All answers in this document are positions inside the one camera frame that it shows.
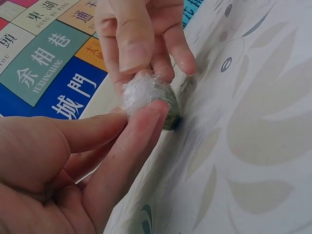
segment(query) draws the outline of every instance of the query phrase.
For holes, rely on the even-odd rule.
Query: plastic wrap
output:
[[[163,100],[169,105],[169,112],[163,130],[173,130],[181,120],[176,95],[171,85],[162,81],[162,76],[137,74],[122,87],[122,109],[129,116],[155,100]]]

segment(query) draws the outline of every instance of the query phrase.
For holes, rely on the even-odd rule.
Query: hand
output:
[[[121,112],[83,120],[1,118],[0,233],[102,233],[167,112],[155,101],[128,123]]]
[[[195,59],[182,27],[183,0],[99,0],[95,24],[106,67],[118,94],[142,69],[171,82],[171,54],[192,75]]]

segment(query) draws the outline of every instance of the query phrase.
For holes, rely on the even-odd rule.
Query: leaf pattern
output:
[[[237,92],[238,88],[240,87],[240,85],[242,84],[243,80],[245,79],[247,72],[248,72],[248,68],[249,68],[249,57],[248,57],[248,55],[245,55],[243,62],[242,62],[242,65],[239,68],[237,79],[235,81],[233,98],[236,95],[236,92]]]
[[[227,6],[227,8],[225,9],[224,15],[225,15],[226,18],[229,17],[230,12],[231,12],[231,10],[232,10],[232,6],[233,6],[232,4],[229,4],[229,5]]]
[[[286,71],[296,31],[273,51],[256,74],[227,127],[230,150],[254,165],[277,165],[312,148],[312,113],[281,121],[264,117],[298,102],[312,91],[312,59]]]
[[[260,48],[268,45],[276,35],[287,25],[287,22],[278,23],[264,31],[250,46],[250,49]]]
[[[204,193],[202,195],[201,203],[199,212],[197,214],[196,223],[194,226],[194,230],[200,224],[202,219],[205,217],[206,213],[209,210],[210,204],[213,201],[214,193],[215,193],[215,186],[216,186],[216,169],[215,166],[210,174],[206,187],[204,189]]]
[[[257,215],[275,209],[293,190],[292,185],[278,180],[247,184],[228,180],[228,183],[239,206]]]
[[[151,234],[150,224],[147,220],[144,220],[142,222],[142,229],[144,231],[144,234]]]
[[[148,205],[148,204],[144,205],[141,211],[145,211],[147,213],[148,217],[150,218],[151,227],[152,227],[153,226],[153,219],[152,219],[152,211],[151,211],[150,205]]]
[[[218,5],[215,7],[214,11],[216,11],[216,10],[219,8],[219,6],[223,3],[223,1],[224,1],[224,0],[221,0],[221,1],[218,3]]]
[[[198,151],[192,157],[192,160],[188,166],[186,179],[187,181],[192,174],[206,161],[215,148],[220,136],[221,128],[212,130],[207,138],[201,143]]]
[[[265,14],[264,17],[262,17],[262,19],[256,23],[250,30],[248,30],[242,37],[246,37],[249,34],[253,33],[258,27],[260,27],[260,25],[263,23],[263,21],[265,20],[265,18],[268,16],[268,14],[270,13],[270,11],[272,10],[272,8]]]
[[[232,214],[231,214],[231,211],[230,211],[230,208],[228,208],[228,215],[229,215],[229,219],[230,219],[230,222],[231,222],[231,225],[233,227],[233,230],[234,230],[234,233],[235,234],[239,234],[239,231],[234,223],[234,220],[233,220],[233,217],[232,217]]]

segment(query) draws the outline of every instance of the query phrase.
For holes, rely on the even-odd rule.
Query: fingernail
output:
[[[137,67],[146,64],[147,58],[147,44],[146,43],[134,43],[123,46],[120,51],[120,65],[121,72],[127,72]]]

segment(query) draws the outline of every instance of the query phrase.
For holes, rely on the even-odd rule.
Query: map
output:
[[[185,0],[183,27],[203,0]],[[107,69],[97,0],[0,0],[0,117],[79,119]]]

